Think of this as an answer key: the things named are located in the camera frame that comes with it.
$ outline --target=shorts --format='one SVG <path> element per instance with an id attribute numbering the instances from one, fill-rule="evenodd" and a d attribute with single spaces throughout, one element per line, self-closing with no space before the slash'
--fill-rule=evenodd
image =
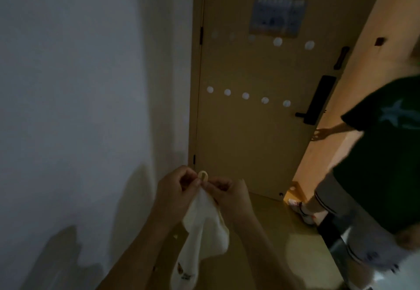
<path id="1" fill-rule="evenodd" d="M 337 182 L 332 172 L 318 184 L 315 198 L 328 212 L 343 217 L 355 213 L 347 240 L 350 257 L 379 271 L 395 270 L 412 254 L 398 246 L 394 235 L 382 228 Z"/>

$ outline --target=person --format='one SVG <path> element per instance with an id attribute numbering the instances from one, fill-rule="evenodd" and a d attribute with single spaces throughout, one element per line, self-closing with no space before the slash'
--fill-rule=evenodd
<path id="1" fill-rule="evenodd" d="M 365 289 L 374 272 L 397 271 L 420 249 L 420 76 L 397 79 L 344 114 L 343 123 L 318 129 L 312 140 L 363 131 L 347 157 L 329 172 L 314 196 L 289 199 L 303 221 L 327 210 L 355 214 L 347 240 L 348 284 Z"/>
<path id="2" fill-rule="evenodd" d="M 223 218 L 233 225 L 239 235 L 256 288 L 295 289 L 254 214 L 244 180 L 213 177 L 208 182 L 202 182 L 194 170 L 181 166 L 167 174 L 157 187 L 155 202 L 146 223 L 97 290 L 145 289 L 163 241 L 181 222 L 200 187 L 217 201 Z"/>

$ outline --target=door hinge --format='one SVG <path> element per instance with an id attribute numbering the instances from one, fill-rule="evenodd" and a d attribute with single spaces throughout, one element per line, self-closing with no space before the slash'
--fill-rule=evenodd
<path id="1" fill-rule="evenodd" d="M 200 45 L 203 44 L 203 33 L 204 33 L 204 29 L 201 27 L 200 28 Z"/>

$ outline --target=beige door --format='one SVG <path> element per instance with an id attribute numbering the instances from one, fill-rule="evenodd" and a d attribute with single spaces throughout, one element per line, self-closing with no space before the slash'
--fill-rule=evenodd
<path id="1" fill-rule="evenodd" d="M 204 0 L 195 168 L 282 199 L 315 130 L 295 113 L 307 112 L 323 75 L 340 77 L 341 49 L 354 47 L 375 0 L 305 0 L 296 38 L 250 37 L 254 1 Z"/>

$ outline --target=door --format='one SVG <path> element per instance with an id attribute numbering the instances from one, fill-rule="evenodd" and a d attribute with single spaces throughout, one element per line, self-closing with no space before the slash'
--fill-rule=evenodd
<path id="1" fill-rule="evenodd" d="M 374 2 L 204 0 L 195 168 L 282 199 Z"/>

